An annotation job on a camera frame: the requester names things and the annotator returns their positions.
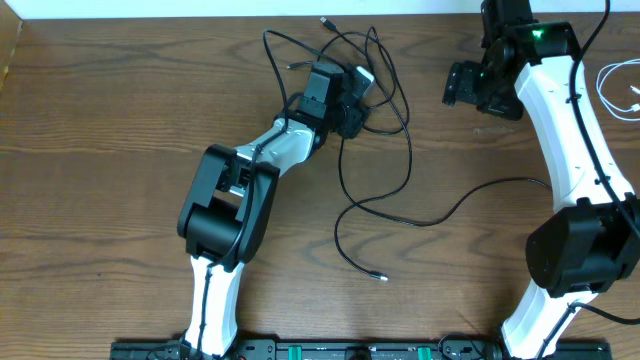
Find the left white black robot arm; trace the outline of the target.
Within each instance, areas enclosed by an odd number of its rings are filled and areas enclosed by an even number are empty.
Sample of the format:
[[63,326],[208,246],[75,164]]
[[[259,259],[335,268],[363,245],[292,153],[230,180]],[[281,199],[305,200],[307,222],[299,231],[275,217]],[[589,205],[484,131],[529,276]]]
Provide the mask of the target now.
[[229,351],[242,272],[264,238],[279,178],[329,133],[358,134],[368,116],[362,100],[374,82],[362,66],[315,61],[305,91],[286,98],[269,130],[246,145],[207,148],[177,223],[194,274],[180,358],[220,359]]

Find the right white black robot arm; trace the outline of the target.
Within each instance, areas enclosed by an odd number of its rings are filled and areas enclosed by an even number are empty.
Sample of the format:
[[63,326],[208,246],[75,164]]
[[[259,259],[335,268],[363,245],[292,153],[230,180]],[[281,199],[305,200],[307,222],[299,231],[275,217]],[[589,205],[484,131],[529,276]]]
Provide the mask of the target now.
[[560,338],[580,310],[639,260],[639,200],[601,131],[584,79],[587,45],[526,1],[481,5],[483,58],[450,69],[443,101],[509,120],[528,116],[551,180],[553,215],[527,239],[531,280],[485,348],[488,359],[591,359]]

